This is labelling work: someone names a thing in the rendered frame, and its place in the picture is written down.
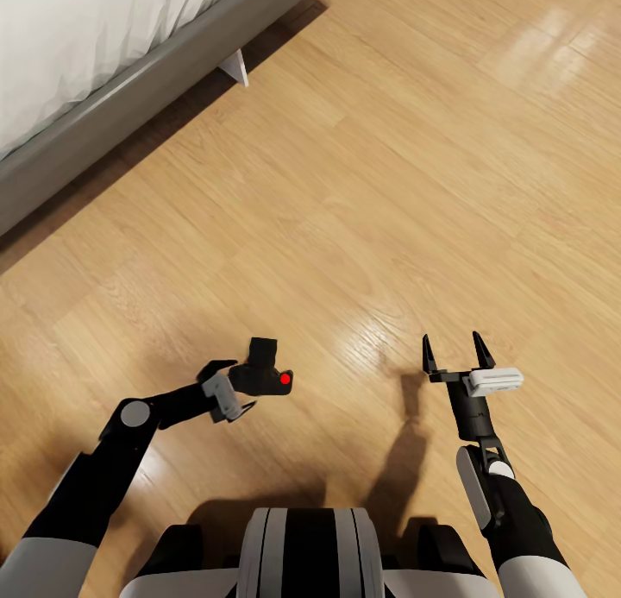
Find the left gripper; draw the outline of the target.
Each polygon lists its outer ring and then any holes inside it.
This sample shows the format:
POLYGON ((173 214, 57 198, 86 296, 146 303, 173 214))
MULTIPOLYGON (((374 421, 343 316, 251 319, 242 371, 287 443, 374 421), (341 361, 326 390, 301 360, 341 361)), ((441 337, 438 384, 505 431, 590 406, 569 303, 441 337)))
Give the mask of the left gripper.
POLYGON ((187 398, 187 419, 196 418, 206 412, 210 414, 213 423, 219 423, 226 419, 226 415, 219 410, 219 401, 217 397, 210 396, 210 398, 207 398, 204 394, 202 384, 204 384, 207 379, 214 377, 214 375, 220 375, 217 373, 218 370, 227 368, 235 363, 237 363, 237 361, 234 359, 211 361, 196 377, 197 383, 180 388, 187 398))

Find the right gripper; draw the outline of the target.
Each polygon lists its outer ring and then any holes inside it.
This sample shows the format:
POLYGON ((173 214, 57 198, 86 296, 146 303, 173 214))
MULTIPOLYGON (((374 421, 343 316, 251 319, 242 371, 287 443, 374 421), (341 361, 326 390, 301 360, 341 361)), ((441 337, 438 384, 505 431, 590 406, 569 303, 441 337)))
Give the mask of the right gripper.
MULTIPOLYGON (((480 367, 472 368, 472 371, 494 369, 496 362, 493 360, 479 332, 474 331, 473 336, 480 367)), ((466 383, 463 383, 462 377, 469 376, 470 371, 448 373, 447 369, 437 370, 428 334, 425 334, 423 337, 423 370, 429 374, 432 383, 447 383, 450 403, 455 417, 490 416, 486 396, 470 397, 468 395, 467 386, 466 383)))

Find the robot trunk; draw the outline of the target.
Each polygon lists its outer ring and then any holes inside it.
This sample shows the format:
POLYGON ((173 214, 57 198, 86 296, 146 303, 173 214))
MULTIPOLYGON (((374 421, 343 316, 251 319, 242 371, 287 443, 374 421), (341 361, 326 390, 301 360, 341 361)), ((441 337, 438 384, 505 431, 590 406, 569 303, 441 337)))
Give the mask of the robot trunk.
POLYGON ((366 508, 256 508, 236 598, 385 598, 366 508))

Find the digital camera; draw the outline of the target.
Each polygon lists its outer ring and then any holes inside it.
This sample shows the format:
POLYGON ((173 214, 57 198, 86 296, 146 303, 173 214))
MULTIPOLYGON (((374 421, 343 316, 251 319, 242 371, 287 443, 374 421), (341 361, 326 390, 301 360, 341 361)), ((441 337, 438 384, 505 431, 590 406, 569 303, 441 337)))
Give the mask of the digital camera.
POLYGON ((227 375, 235 392, 248 396, 283 396, 292 392, 293 370, 275 367, 278 339, 252 337, 248 363, 234 365, 227 375))

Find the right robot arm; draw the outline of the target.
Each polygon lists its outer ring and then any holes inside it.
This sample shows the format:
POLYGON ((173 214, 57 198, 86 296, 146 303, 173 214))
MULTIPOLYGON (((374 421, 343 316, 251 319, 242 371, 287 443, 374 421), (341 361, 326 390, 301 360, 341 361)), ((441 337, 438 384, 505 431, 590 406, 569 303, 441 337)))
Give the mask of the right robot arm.
POLYGON ((546 515, 534 506, 493 429, 486 396, 519 389, 516 368, 496 368, 479 332, 474 345, 480 364, 472 371, 437 370, 428 334, 423 337, 423 370, 432 383, 447 383, 459 438, 466 442, 456 466, 481 534, 488 540, 505 598, 587 598, 553 540, 546 515), (496 447, 498 453, 486 448, 496 447))

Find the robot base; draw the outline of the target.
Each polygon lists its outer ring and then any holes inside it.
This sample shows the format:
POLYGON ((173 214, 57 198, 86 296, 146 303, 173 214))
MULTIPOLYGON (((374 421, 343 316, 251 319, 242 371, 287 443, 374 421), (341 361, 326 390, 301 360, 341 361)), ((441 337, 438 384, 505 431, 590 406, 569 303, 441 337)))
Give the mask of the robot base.
MULTIPOLYGON (((502 598, 452 526, 421 525, 419 537, 420 570, 400 569, 395 555, 381 555, 385 598, 502 598)), ((200 570, 201 538, 202 526, 170 526, 152 563, 145 563, 119 598, 236 598, 241 555, 226 555, 221 569, 200 570)))

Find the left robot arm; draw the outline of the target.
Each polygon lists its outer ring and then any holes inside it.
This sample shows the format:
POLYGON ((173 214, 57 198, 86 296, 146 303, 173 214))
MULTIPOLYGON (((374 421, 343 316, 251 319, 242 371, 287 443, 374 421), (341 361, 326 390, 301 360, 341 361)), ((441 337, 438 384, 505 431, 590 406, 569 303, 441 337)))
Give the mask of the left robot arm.
POLYGON ((121 400, 92 453, 78 453, 0 567, 0 598, 78 598, 91 564, 135 478, 158 427, 208 412, 213 423, 239 418, 244 407, 227 375, 237 363, 211 361, 197 383, 152 398, 121 400))

